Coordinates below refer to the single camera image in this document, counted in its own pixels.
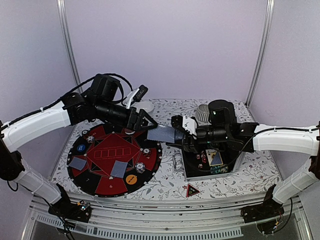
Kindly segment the red black 100 chip stack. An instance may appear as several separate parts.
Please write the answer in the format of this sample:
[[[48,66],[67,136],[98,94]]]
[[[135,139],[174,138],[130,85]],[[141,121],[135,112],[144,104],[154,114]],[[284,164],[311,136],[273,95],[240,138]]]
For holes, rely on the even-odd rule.
[[[144,148],[144,149],[142,150],[142,153],[143,153],[143,155],[144,155],[145,157],[148,158],[148,157],[151,155],[152,151],[151,151],[151,149],[149,149],[149,148]]]

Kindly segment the blue white chip stack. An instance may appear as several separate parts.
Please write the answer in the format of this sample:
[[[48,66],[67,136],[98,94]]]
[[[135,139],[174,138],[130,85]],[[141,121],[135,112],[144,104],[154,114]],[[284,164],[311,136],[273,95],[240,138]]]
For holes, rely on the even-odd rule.
[[[86,141],[89,143],[89,144],[92,144],[94,141],[95,141],[95,137],[93,135],[89,135],[87,138],[86,138]]]

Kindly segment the dealt blue playing cards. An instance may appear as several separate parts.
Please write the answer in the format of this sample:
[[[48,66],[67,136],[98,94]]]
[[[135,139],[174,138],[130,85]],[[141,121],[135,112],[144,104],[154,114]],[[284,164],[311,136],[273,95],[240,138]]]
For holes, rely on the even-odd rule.
[[[127,162],[123,162],[123,161],[118,161],[116,160],[114,162],[114,165],[112,167],[110,176],[111,177],[115,177],[115,178],[123,178],[127,169]]]

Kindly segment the orange big blind button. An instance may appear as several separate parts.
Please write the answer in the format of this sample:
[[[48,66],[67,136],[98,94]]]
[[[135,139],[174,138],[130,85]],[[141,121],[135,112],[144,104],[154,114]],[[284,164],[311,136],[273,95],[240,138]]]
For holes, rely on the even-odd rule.
[[[125,178],[125,182],[128,185],[135,185],[138,182],[138,177],[134,174],[129,174],[126,178]]]

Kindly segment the blue small blind button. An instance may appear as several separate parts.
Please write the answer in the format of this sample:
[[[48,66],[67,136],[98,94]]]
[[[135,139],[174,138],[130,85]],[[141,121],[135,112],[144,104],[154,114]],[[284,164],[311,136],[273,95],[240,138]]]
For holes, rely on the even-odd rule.
[[[80,144],[80,145],[77,146],[76,150],[78,152],[83,152],[83,151],[86,150],[86,146],[84,144]]]

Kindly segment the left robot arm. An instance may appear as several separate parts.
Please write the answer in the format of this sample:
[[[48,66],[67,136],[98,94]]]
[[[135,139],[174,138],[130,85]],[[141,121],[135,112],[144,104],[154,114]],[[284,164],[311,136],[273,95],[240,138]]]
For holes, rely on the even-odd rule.
[[[114,97],[122,91],[116,73],[98,73],[86,80],[91,86],[83,93],[73,88],[48,106],[25,114],[0,126],[0,178],[13,181],[54,205],[63,216],[74,213],[74,205],[62,187],[53,185],[23,161],[18,149],[26,143],[54,130],[96,119],[131,131],[150,130],[156,121],[143,109],[131,104],[138,102],[148,91],[141,85],[120,100]]]

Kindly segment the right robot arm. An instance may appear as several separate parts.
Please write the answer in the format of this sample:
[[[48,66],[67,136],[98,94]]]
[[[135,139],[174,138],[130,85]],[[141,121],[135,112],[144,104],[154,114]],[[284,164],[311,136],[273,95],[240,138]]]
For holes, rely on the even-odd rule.
[[[309,159],[285,180],[270,187],[258,213],[269,218],[289,198],[320,180],[320,127],[277,127],[257,122],[238,123],[232,102],[219,99],[208,104],[209,124],[198,125],[188,116],[171,117],[171,125],[182,132],[183,152],[215,149],[235,159],[243,152],[284,151],[309,155]]]

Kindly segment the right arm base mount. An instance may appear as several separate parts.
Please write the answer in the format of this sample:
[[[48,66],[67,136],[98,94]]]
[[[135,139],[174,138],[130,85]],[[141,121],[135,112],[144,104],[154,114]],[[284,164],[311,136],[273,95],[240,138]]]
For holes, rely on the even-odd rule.
[[[245,223],[265,220],[273,217],[280,217],[284,214],[282,204],[275,202],[272,199],[264,200],[260,204],[248,205],[240,210]]]

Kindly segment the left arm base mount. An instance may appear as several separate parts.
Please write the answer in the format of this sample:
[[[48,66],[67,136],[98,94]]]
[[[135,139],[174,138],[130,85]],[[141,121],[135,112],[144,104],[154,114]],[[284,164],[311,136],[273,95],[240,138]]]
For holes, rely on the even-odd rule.
[[[92,214],[90,205],[72,203],[70,200],[60,199],[51,204],[48,213],[60,218],[88,223]]]

